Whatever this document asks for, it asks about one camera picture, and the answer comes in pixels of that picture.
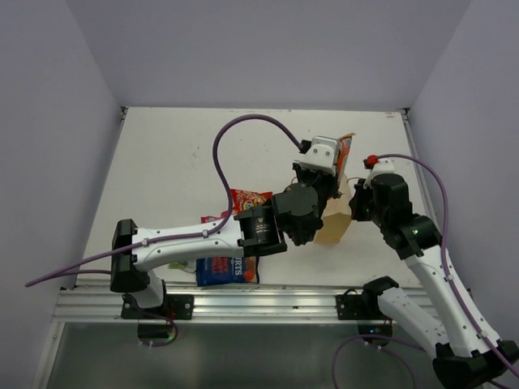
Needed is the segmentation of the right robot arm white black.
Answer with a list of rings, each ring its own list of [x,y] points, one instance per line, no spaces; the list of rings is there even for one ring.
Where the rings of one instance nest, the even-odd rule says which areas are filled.
[[[432,360],[445,388],[476,388],[518,360],[518,347],[492,329],[459,280],[434,222],[413,211],[409,187],[395,173],[359,179],[352,218],[371,221],[418,278],[437,315],[428,314],[388,276],[362,287],[365,315],[395,320]]]

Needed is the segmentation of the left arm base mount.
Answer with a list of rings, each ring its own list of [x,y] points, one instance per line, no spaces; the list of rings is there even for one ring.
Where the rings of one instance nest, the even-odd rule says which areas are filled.
[[[161,306],[149,309],[138,307],[136,300],[129,294],[123,295],[122,299],[120,317],[136,320],[138,338],[153,343],[174,341],[178,335],[176,322],[191,320],[195,307],[195,297],[192,294],[166,294]]]

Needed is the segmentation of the red mixed nuts packet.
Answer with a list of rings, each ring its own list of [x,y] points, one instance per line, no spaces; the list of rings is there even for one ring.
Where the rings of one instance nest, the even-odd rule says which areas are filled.
[[[233,215],[244,212],[251,207],[262,205],[272,197],[271,191],[254,192],[249,190],[231,189],[230,193],[233,200]]]

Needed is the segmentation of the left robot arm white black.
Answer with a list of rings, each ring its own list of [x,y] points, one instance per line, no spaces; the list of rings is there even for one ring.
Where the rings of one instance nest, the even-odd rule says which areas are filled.
[[[154,270],[169,263],[208,257],[265,257],[311,242],[324,225],[329,199],[339,197],[344,173],[302,161],[293,164],[297,181],[261,205],[204,224],[163,231],[120,220],[114,231],[110,289],[122,294],[124,319],[187,319],[180,302],[168,297]]]

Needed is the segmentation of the brown paper bag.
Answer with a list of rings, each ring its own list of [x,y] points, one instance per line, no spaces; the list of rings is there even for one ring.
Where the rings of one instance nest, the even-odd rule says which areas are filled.
[[[290,215],[285,231],[296,246],[309,242],[319,246],[335,246],[341,242],[351,224],[348,210],[351,192],[347,181],[339,182],[343,195],[339,199],[329,199],[326,203],[320,203],[316,191],[298,183],[297,177],[285,188],[290,193],[290,210],[299,212],[298,215]]]

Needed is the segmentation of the blue Burts chips bag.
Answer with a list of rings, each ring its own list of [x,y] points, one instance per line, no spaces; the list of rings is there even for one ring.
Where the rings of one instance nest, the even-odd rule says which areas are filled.
[[[223,284],[258,284],[259,257],[213,257],[196,261],[195,278],[199,287]]]

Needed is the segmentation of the green honey mints packet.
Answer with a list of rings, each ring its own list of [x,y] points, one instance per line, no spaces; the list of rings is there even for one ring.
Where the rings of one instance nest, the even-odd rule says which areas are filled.
[[[179,270],[179,271],[184,271],[186,273],[193,274],[196,272],[196,261],[191,260],[191,261],[183,261],[183,262],[174,262],[174,263],[170,263],[168,265],[168,268],[171,270]]]

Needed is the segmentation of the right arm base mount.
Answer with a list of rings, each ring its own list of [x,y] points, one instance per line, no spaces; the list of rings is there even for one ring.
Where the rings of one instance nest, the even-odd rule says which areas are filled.
[[[335,296],[337,318],[353,321],[358,333],[366,339],[368,335],[391,337],[392,320],[381,313],[377,303],[368,293],[347,289]]]

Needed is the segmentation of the pink candy packet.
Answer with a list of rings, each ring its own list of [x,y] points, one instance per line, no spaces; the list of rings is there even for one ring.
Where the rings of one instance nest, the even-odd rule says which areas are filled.
[[[201,216],[200,217],[200,222],[202,224],[206,224],[206,223],[210,223],[210,222],[214,222],[214,221],[225,219],[226,216],[227,216],[227,211],[223,211],[219,215],[216,215],[216,216]]]

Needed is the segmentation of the orange snack packet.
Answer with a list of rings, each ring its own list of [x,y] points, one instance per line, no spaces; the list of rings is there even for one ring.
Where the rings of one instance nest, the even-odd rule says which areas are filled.
[[[355,133],[349,133],[347,135],[343,135],[337,139],[339,144],[339,152],[337,155],[337,180],[340,181],[345,172],[345,166],[350,154],[351,144],[353,142],[353,138]]]

